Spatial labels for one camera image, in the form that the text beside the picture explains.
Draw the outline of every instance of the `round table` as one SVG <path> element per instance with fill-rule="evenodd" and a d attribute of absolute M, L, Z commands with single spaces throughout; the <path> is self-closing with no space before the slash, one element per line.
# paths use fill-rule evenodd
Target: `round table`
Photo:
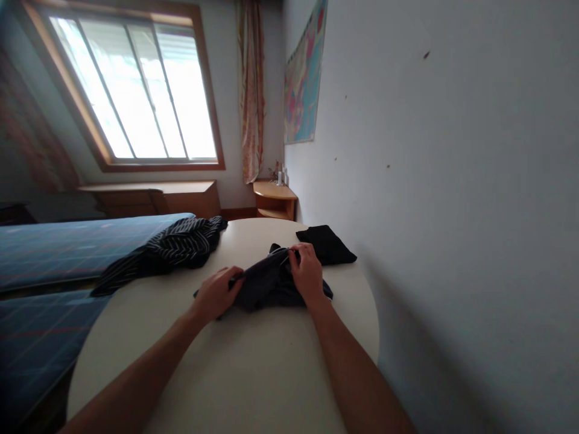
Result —
<path fill-rule="evenodd" d="M 72 377 L 68 419 L 152 346 L 220 268 L 248 268 L 277 243 L 298 242 L 302 224 L 271 218 L 232 221 L 204 267 L 136 280 L 116 292 L 92 327 Z M 356 263 L 326 266 L 333 305 L 374 362 L 378 316 Z M 232 309 L 185 353 L 146 432 L 346 432 L 308 311 Z"/>

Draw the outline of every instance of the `wooden window frame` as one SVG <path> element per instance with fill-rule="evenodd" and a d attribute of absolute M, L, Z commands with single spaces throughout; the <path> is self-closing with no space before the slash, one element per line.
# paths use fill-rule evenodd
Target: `wooden window frame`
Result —
<path fill-rule="evenodd" d="M 20 0 L 19 4 L 22 6 L 22 10 L 17 11 L 17 17 L 103 172 L 218 171 L 226 169 L 209 72 L 203 23 L 201 22 L 201 10 L 198 5 L 146 0 Z M 74 70 L 68 64 L 68 58 L 60 52 L 51 32 L 45 25 L 44 18 L 37 10 L 37 6 L 138 18 L 160 24 L 191 27 L 197 46 L 197 56 L 217 161 L 208 163 L 138 159 L 138 161 L 130 162 L 130 160 L 124 159 L 119 162 L 119 159 L 115 158 L 112 153 Z"/>

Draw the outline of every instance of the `desk drawer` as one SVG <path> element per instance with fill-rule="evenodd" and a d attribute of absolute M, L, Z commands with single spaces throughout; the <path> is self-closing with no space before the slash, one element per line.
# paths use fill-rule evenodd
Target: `desk drawer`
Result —
<path fill-rule="evenodd" d="M 119 193 L 99 193 L 99 200 L 105 208 L 127 205 L 150 205 L 151 197 L 148 192 L 119 192 Z"/>

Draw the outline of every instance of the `world map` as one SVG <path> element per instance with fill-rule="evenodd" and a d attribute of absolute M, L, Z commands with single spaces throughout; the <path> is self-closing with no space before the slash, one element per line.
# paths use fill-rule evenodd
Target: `world map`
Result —
<path fill-rule="evenodd" d="M 285 70 L 285 143 L 314 140 L 327 0 L 318 0 Z"/>

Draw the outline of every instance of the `window frame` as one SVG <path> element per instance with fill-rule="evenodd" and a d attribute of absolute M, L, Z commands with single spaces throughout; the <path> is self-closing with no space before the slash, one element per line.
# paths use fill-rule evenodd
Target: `window frame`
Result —
<path fill-rule="evenodd" d="M 21 0 L 20 4 L 23 6 L 24 13 L 18 15 L 21 16 L 24 29 L 103 172 L 225 170 L 201 11 L 198 5 L 139 0 Z M 47 14 L 43 13 L 43 8 L 47 8 L 51 12 L 58 11 L 58 16 L 61 17 L 70 17 L 72 13 L 75 16 L 81 14 L 99 16 L 100 18 L 109 17 L 111 21 L 120 17 L 123 20 L 130 19 L 147 25 L 159 23 L 190 27 L 197 46 L 216 158 L 208 162 L 207 159 L 119 159 L 115 157 L 83 86 L 80 84 L 64 48 L 50 24 Z"/>

